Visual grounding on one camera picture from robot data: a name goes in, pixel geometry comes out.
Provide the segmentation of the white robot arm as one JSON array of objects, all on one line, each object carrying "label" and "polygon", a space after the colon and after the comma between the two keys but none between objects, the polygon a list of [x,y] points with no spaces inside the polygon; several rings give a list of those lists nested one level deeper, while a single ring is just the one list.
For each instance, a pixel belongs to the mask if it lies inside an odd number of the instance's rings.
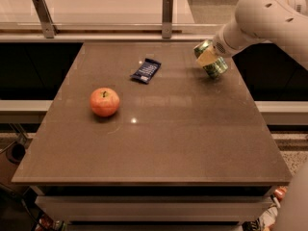
[{"label": "white robot arm", "polygon": [[[268,40],[308,69],[308,17],[296,8],[305,0],[239,0],[230,22],[197,58],[200,66],[233,56]],[[289,184],[273,231],[308,231],[308,163]]]}]

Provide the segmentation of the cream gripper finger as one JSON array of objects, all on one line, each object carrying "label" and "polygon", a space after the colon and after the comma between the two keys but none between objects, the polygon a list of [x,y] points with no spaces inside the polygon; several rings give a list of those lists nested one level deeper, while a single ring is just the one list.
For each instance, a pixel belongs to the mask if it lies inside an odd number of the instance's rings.
[{"label": "cream gripper finger", "polygon": [[218,59],[218,54],[216,53],[213,45],[208,46],[204,52],[197,58],[196,62],[201,66],[206,66],[214,63]]}]

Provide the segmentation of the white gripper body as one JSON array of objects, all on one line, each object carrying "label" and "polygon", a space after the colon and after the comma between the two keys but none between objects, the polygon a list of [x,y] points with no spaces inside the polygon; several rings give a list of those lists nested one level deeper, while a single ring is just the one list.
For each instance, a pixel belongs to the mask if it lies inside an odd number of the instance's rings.
[{"label": "white gripper body", "polygon": [[256,38],[243,32],[236,20],[231,19],[216,33],[212,45],[217,55],[231,57],[256,42]]}]

